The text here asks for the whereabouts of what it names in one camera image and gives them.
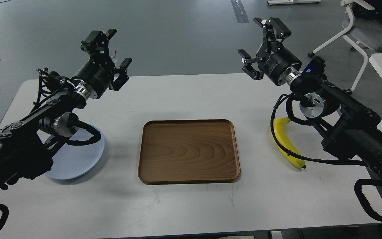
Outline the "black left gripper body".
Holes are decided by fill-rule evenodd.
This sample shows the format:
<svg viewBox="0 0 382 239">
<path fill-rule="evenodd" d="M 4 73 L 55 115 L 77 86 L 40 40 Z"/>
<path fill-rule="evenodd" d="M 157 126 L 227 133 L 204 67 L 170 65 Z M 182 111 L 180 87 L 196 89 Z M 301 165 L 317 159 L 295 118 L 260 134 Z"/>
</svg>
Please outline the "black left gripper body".
<svg viewBox="0 0 382 239">
<path fill-rule="evenodd" d="M 115 64 L 109 54 L 94 55 L 74 74 L 72 81 L 76 85 L 86 83 L 91 88 L 90 97 L 99 99 L 112 84 L 114 69 Z"/>
</svg>

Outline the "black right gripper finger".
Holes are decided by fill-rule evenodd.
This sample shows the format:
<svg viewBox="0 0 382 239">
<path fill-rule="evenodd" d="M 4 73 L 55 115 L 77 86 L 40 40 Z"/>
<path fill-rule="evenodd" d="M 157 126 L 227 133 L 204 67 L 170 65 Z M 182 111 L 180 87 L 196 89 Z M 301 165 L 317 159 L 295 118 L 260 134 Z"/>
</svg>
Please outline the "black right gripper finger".
<svg viewBox="0 0 382 239">
<path fill-rule="evenodd" d="M 252 58 L 244 49 L 239 49 L 238 53 L 242 57 L 242 62 L 244 64 L 242 67 L 243 72 L 253 80 L 262 80 L 265 73 L 264 66 L 267 62 L 268 53 L 262 51 L 261 53 L 257 53 L 254 58 Z M 253 64 L 258 64 L 259 71 L 253 68 Z"/>
<path fill-rule="evenodd" d="M 279 18 L 253 18 L 253 21 L 262 28 L 262 44 L 256 56 L 270 56 L 282 48 L 282 42 L 291 36 L 291 30 Z"/>
</svg>

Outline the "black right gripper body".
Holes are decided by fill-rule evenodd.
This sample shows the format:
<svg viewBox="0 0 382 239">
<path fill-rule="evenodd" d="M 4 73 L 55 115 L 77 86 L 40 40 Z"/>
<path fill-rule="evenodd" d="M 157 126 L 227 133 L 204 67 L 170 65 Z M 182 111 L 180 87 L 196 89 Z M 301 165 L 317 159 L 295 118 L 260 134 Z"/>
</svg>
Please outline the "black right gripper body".
<svg viewBox="0 0 382 239">
<path fill-rule="evenodd" d="M 294 67 L 299 70 L 302 62 L 286 47 L 278 47 L 276 51 L 269 56 L 264 57 L 262 62 L 258 63 L 261 70 L 276 86 L 281 86 L 284 82 L 280 82 L 280 76 L 288 67 Z"/>
</svg>

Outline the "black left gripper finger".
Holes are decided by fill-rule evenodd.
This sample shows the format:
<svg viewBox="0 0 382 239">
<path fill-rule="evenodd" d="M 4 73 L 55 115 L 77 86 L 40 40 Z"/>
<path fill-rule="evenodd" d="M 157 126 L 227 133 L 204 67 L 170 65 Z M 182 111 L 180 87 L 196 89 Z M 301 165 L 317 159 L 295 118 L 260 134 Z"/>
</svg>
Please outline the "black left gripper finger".
<svg viewBox="0 0 382 239">
<path fill-rule="evenodd" d="M 109 29 L 107 32 L 91 31 L 86 39 L 81 41 L 80 49 L 93 58 L 110 56 L 109 40 L 116 33 L 116 29 Z"/>
<path fill-rule="evenodd" d="M 119 91 L 129 80 L 127 75 L 127 68 L 133 62 L 131 58 L 125 58 L 118 68 L 113 68 L 109 72 L 110 85 L 109 89 L 112 91 Z"/>
</svg>

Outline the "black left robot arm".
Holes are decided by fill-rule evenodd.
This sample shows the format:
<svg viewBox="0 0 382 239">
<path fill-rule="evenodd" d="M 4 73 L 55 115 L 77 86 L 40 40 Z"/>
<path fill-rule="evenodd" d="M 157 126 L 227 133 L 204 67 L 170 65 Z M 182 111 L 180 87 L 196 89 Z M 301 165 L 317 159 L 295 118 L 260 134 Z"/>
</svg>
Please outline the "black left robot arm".
<svg viewBox="0 0 382 239">
<path fill-rule="evenodd" d="M 81 42 L 89 55 L 73 77 L 59 75 L 48 68 L 37 69 L 38 95 L 30 113 L 0 129 L 0 189 L 7 190 L 20 178 L 33 180 L 51 170 L 53 156 L 64 146 L 97 143 L 102 134 L 80 121 L 74 109 L 83 109 L 89 98 L 99 99 L 109 90 L 119 91 L 129 80 L 126 58 L 117 67 L 109 54 L 109 41 L 116 29 L 92 31 Z M 0 231 L 9 209 L 0 203 Z"/>
</svg>

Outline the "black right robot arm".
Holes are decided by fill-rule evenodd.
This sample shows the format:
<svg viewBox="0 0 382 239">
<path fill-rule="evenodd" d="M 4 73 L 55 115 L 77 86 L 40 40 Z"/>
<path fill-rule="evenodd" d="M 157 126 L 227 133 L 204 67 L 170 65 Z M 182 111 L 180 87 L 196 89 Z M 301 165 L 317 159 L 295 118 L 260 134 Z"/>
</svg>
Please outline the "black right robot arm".
<svg viewBox="0 0 382 239">
<path fill-rule="evenodd" d="M 254 22 L 263 30 L 263 42 L 254 58 L 245 50 L 238 50 L 243 59 L 242 70 L 253 80 L 267 76 L 276 86 L 287 84 L 291 90 L 278 98 L 271 114 L 270 130 L 276 145 L 286 156 L 304 161 L 369 168 L 379 179 L 359 179 L 354 191 L 365 213 L 382 222 L 382 216 L 374 211 L 362 192 L 363 186 L 382 187 L 382 132 L 378 129 L 381 117 L 355 100 L 349 91 L 331 83 L 321 57 L 314 57 L 300 72 L 302 62 L 283 45 L 291 31 L 279 18 L 254 18 Z M 314 127 L 323 138 L 323 150 L 335 159 L 302 156 L 279 140 L 274 121 L 283 102 L 287 112 L 285 121 Z"/>
</svg>

